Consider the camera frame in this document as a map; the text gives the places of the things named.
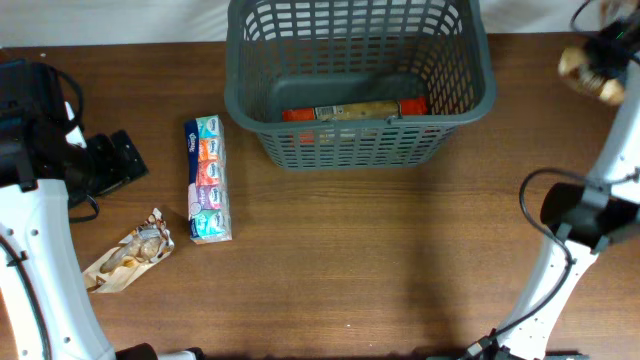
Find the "beige snack bag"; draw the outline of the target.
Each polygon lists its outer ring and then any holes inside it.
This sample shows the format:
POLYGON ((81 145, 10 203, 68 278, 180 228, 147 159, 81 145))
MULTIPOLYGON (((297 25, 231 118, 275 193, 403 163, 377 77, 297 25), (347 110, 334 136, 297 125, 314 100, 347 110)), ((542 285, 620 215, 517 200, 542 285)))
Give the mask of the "beige snack bag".
POLYGON ((597 74, 581 48, 564 49, 558 64, 558 74, 574 91, 596 98, 602 103, 618 106, 625 99, 624 85, 617 79, 597 74))

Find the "Kleenex tissue multipack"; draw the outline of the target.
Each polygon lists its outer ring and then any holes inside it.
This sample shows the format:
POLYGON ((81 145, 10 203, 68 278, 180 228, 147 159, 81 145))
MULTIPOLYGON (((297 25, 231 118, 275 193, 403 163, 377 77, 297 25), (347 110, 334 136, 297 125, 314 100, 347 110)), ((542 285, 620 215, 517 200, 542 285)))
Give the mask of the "Kleenex tissue multipack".
POLYGON ((188 157, 188 220, 197 244, 232 239, 224 128, 217 115, 184 124, 188 157))

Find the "orange spaghetti package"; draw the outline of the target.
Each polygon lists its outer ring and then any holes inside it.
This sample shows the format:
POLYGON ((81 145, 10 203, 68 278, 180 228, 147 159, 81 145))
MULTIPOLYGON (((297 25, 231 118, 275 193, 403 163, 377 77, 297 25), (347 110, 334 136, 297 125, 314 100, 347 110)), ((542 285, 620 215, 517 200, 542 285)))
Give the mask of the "orange spaghetti package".
MULTIPOLYGON (((393 120, 403 116, 423 116, 428 114, 424 96, 410 99, 360 102, 343 105, 318 106, 285 110, 282 118, 285 122, 339 122, 370 119, 393 120)), ((354 130, 338 129, 323 131, 315 135, 312 130, 301 131, 298 135, 287 135, 287 146, 293 148, 295 138, 300 145, 330 144, 338 139, 352 142, 356 137, 354 130)))

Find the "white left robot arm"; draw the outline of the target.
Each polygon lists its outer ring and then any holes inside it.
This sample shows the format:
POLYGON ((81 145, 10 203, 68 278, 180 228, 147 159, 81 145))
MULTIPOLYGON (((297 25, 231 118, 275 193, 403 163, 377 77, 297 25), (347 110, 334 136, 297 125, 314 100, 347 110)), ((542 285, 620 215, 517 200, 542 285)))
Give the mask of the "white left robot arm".
POLYGON ((153 359, 142 343, 115 350, 89 301, 167 258, 162 214, 149 217, 88 269, 77 261, 70 210, 147 173, 128 134, 83 135, 68 74, 44 63, 1 66, 1 293, 22 359, 153 359))

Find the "brown nut snack pouch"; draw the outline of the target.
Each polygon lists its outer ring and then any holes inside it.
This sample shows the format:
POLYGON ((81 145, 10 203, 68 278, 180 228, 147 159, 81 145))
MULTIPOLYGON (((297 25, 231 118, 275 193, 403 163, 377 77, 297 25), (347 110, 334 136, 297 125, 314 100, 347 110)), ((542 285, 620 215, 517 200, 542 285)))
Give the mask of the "brown nut snack pouch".
POLYGON ((141 225, 83 271, 85 287, 89 293, 121 292, 174 248, 163 214, 154 208, 141 225))

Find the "grey plastic basket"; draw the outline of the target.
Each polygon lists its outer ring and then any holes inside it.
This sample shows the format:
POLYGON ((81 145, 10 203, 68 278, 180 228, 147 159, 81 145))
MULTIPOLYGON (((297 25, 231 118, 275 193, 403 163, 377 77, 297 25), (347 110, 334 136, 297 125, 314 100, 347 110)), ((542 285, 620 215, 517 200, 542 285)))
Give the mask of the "grey plastic basket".
POLYGON ((496 98, 475 1, 233 1, 225 105, 289 170, 410 167, 428 161, 496 98), (285 122, 285 110, 424 96, 428 114, 285 122), (287 146, 287 135, 354 130, 352 142, 287 146))

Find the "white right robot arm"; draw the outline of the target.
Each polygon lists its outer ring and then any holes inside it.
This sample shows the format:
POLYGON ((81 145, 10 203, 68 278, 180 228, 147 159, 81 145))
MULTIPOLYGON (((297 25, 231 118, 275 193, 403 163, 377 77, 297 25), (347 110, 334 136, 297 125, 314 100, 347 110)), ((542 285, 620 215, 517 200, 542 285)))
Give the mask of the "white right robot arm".
POLYGON ((565 177, 547 193, 531 225, 543 244, 531 277, 506 320, 470 345, 466 359, 542 359, 549 337, 582 275, 608 247, 639 233, 639 13, 633 11, 583 47, 577 70, 609 80, 625 73, 619 110, 588 175, 565 177))

